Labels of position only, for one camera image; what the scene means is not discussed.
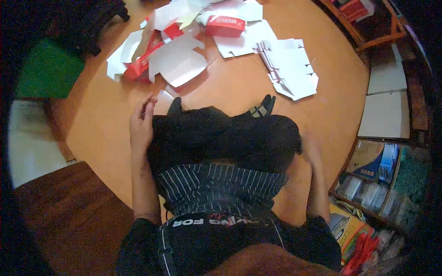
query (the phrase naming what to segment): black sleeve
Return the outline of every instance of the black sleeve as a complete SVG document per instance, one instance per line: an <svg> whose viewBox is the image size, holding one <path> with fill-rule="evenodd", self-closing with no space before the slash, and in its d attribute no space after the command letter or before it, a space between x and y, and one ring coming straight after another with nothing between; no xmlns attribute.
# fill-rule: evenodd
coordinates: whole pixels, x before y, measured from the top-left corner
<svg viewBox="0 0 442 276"><path fill-rule="evenodd" d="M307 216L302 227L287 228L291 254L335 271L341 270L341 248L322 217Z"/></svg>
<svg viewBox="0 0 442 276"><path fill-rule="evenodd" d="M159 275L156 254L158 226L147 219L136 219L123 239L116 264L117 275Z"/></svg>

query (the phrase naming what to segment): green object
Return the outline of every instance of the green object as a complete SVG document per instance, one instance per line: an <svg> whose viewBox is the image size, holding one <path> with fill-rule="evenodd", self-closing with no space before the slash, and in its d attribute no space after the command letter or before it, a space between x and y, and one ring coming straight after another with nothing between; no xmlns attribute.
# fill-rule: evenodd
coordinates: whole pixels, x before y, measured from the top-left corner
<svg viewBox="0 0 442 276"><path fill-rule="evenodd" d="M83 69L79 56L45 38L28 53L15 96L66 98Z"/></svg>

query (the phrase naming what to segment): round wooden table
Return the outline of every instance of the round wooden table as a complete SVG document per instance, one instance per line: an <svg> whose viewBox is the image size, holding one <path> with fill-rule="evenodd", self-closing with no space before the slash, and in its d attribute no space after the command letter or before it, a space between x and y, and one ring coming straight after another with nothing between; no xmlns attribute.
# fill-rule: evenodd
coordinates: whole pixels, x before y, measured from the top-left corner
<svg viewBox="0 0 442 276"><path fill-rule="evenodd" d="M264 19L278 39L304 40L319 77L317 94L292 101L275 92L258 54L223 59L211 38L204 39L207 69L183 89L173 89L160 75L148 85L111 80L106 75L106 59L129 33L140 29L139 24L147 15L168 3L126 2L130 21L119 21L103 30L102 52L89 57L68 98L52 102L53 113L72 153L86 161L124 203L132 205L129 116L136 103L151 91L159 100L155 114L166 114L176 96L182 97L184 109L215 106L233 116L260 103L266 94L276 95L273 114L290 117L301 134L310 132L318 140L326 181L332 185L359 128L369 69L321 8L311 0L258 0L264 6ZM283 188L276 196L274 211L289 222L302 224L311 169L302 157L295 157L289 173L290 189Z"/></svg>

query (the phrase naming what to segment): right hand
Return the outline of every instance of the right hand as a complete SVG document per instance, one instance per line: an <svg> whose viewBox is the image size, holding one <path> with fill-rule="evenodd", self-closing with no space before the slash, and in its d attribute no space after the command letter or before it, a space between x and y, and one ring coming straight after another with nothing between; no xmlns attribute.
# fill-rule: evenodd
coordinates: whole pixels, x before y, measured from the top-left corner
<svg viewBox="0 0 442 276"><path fill-rule="evenodd" d="M321 164L321 152L318 143L311 134L302 136L302 155L312 165Z"/></svg>
<svg viewBox="0 0 442 276"><path fill-rule="evenodd" d="M130 147L132 158L135 161L143 161L146 150L153 138L152 118L153 109L157 99L152 97L152 93L140 101L130 116Z"/></svg>

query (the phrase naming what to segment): black pants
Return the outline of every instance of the black pants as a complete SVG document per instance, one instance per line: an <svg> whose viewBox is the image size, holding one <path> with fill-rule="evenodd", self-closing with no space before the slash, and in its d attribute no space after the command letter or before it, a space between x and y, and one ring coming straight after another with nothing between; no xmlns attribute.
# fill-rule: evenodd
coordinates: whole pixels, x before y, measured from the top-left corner
<svg viewBox="0 0 442 276"><path fill-rule="evenodd" d="M237 166L285 173L301 136L288 117L253 118L249 112L229 117L213 106L153 117L153 140L148 160L153 175L182 164L230 159Z"/></svg>

